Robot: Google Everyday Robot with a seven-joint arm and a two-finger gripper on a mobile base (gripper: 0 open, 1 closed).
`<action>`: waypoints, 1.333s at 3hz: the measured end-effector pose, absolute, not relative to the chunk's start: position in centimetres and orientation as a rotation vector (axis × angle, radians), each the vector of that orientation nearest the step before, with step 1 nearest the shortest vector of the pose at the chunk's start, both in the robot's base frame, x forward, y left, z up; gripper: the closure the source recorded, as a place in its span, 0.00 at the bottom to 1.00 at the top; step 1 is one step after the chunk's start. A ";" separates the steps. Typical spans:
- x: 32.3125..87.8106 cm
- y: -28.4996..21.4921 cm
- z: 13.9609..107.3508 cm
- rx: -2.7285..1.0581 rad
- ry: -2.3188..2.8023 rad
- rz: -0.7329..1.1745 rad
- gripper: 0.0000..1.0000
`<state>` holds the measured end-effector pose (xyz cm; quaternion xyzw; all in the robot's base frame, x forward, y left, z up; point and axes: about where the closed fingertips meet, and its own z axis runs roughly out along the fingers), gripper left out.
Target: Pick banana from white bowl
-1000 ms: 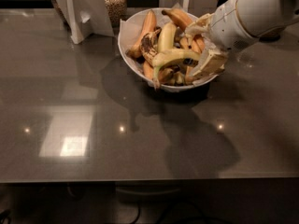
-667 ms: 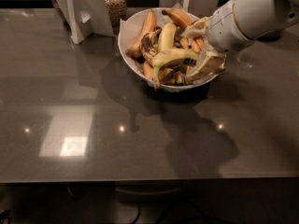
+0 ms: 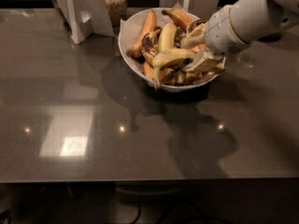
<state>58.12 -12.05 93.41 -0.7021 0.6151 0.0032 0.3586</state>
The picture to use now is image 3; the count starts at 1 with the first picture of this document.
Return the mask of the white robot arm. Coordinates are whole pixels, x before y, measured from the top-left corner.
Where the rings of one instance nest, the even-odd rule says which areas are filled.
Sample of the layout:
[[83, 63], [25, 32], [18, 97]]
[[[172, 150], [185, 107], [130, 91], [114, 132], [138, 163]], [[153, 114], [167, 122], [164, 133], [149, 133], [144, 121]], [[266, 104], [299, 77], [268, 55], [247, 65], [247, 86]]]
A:
[[188, 38], [184, 47], [203, 42], [186, 72], [205, 72], [228, 54], [247, 49], [266, 35], [274, 35], [299, 23], [299, 0], [238, 0], [214, 13], [200, 35]]

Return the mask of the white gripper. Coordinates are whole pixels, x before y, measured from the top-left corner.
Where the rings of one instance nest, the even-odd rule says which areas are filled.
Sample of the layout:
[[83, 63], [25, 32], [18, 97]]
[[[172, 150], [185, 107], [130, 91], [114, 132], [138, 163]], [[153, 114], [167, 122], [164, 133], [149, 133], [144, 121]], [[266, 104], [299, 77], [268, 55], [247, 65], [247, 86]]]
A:
[[183, 49], [206, 43], [207, 48], [200, 48], [185, 72], [206, 72], [219, 64], [225, 55], [237, 54], [249, 47], [235, 32], [230, 18], [231, 6], [225, 6], [209, 19], [208, 23], [195, 23], [187, 29], [180, 40]]

